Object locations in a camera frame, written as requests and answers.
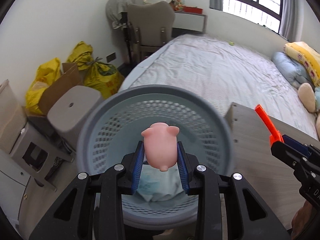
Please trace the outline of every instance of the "bed sheet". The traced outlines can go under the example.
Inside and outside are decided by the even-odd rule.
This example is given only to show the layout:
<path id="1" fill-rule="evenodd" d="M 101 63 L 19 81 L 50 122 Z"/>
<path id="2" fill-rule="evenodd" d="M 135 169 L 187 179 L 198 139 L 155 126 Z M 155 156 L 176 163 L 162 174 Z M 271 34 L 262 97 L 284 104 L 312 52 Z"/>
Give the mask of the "bed sheet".
<path id="1" fill-rule="evenodd" d="M 265 55 L 208 36 L 183 35 L 142 62 L 121 90 L 148 84 L 177 86 L 210 102 L 225 115 L 232 102 L 255 108 L 318 139 L 315 116 Z"/>

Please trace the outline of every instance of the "gray stool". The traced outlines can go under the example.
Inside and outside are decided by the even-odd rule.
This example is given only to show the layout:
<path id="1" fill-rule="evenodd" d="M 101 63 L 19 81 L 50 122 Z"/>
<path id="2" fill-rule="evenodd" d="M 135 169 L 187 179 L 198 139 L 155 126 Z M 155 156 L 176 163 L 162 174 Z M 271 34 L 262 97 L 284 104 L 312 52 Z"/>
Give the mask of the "gray stool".
<path id="1" fill-rule="evenodd" d="M 43 152 L 47 154 L 46 159 L 41 168 L 36 171 L 31 166 L 32 161 L 36 162 L 36 158 Z M 62 152 L 52 145 L 28 122 L 15 142 L 10 152 L 10 157 L 37 181 L 54 191 L 57 191 L 57 188 L 44 178 L 53 166 L 56 157 L 62 158 L 68 162 L 73 161 L 71 155 Z"/>
<path id="2" fill-rule="evenodd" d="M 53 105 L 47 118 L 57 133 L 76 150 L 79 133 L 86 118 L 102 101 L 98 90 L 75 86 Z"/>

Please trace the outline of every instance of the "pig ear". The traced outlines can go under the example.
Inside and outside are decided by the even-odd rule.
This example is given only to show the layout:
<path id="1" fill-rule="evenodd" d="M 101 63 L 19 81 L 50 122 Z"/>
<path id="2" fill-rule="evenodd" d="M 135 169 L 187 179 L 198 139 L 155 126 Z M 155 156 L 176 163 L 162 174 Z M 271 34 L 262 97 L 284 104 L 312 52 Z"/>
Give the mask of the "pig ear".
<path id="1" fill-rule="evenodd" d="M 145 130 L 141 133 L 141 135 L 142 135 L 143 137 L 148 137 L 148 136 L 150 136 L 150 135 L 152 134 L 152 131 L 153 131 L 153 128 L 145 129 Z"/>
<path id="2" fill-rule="evenodd" d="M 177 136 L 179 133 L 179 127 L 176 126 L 169 126 L 167 127 L 168 133 L 172 134 L 173 136 Z"/>

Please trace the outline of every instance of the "gray plastic basket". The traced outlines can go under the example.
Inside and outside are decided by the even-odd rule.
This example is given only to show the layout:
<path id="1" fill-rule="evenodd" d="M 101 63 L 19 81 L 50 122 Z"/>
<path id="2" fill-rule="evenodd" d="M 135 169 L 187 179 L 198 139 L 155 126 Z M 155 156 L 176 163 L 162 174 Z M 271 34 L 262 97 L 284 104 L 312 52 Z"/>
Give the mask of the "gray plastic basket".
<path id="1" fill-rule="evenodd" d="M 164 85 L 124 90 L 104 101 L 88 117 L 78 140 L 79 172 L 102 173 L 135 151 L 141 132 L 155 122 L 180 128 L 185 151 L 216 173 L 232 166 L 229 127 L 205 100 L 183 89 Z M 163 230 L 196 221 L 198 198 L 184 192 L 171 200 L 147 203 L 138 194 L 122 196 L 124 223 Z"/>

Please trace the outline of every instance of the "red box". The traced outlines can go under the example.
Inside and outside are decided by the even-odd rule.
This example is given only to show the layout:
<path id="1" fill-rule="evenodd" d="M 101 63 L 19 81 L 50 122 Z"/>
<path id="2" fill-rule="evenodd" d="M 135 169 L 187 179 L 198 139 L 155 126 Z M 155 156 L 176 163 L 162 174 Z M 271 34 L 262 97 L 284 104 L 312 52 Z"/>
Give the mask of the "red box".
<path id="1" fill-rule="evenodd" d="M 198 13 L 202 14 L 203 9 L 197 8 L 197 7 L 188 7 L 185 6 L 183 9 L 185 12 L 192 12 L 192 13 Z"/>

